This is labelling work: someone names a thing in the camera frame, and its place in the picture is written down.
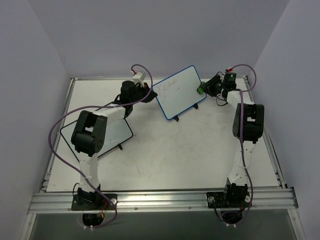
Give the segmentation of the green whiteboard eraser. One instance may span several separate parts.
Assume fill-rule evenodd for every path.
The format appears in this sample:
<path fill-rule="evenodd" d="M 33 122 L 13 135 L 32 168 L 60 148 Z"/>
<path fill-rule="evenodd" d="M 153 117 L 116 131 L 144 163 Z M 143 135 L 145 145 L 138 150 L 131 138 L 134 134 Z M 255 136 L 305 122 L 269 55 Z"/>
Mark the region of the green whiteboard eraser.
<path fill-rule="evenodd" d="M 197 92 L 199 94 L 204 94 L 204 93 L 207 93 L 207 84 L 206 82 L 201 82 L 199 87 L 197 88 Z"/>

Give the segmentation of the blue framed whiteboard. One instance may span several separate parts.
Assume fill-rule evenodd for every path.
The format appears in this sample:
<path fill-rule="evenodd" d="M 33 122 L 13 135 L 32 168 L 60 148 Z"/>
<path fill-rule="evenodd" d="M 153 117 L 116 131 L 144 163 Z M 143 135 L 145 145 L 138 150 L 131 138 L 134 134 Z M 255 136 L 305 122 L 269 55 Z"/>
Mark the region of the blue framed whiteboard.
<path fill-rule="evenodd" d="M 153 84 L 152 90 L 157 94 L 156 100 L 167 120 L 194 107 L 204 99 L 206 93 L 199 93 L 200 76 L 194 65 Z"/>

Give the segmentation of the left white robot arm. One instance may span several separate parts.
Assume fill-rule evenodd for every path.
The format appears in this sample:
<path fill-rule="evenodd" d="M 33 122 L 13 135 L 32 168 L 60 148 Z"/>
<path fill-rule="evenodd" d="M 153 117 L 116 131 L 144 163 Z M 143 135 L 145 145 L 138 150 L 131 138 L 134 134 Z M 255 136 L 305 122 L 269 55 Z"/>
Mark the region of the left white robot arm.
<path fill-rule="evenodd" d="M 95 111 L 82 110 L 71 135 L 71 144 L 80 156 L 80 177 L 77 195 L 90 210 L 100 206 L 102 196 L 98 193 L 98 155 L 105 143 L 107 127 L 126 119 L 133 111 L 134 103 L 149 103 L 158 96 L 147 83 L 126 80 L 114 101 Z"/>

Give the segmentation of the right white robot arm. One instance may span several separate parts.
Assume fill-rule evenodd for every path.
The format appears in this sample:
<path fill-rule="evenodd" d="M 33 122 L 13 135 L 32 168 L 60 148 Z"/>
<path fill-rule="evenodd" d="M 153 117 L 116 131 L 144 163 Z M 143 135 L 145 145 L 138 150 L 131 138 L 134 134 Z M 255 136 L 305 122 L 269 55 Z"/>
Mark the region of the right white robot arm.
<path fill-rule="evenodd" d="M 223 76 L 217 73 L 209 81 L 201 83 L 199 89 L 211 97 L 222 97 L 226 104 L 235 109 L 232 134 L 238 140 L 238 146 L 222 200 L 230 207 L 238 202 L 247 202 L 250 199 L 248 185 L 252 183 L 250 160 L 264 132 L 265 107 L 245 97 L 244 91 L 237 88 L 236 74 L 233 72 L 226 72 Z"/>

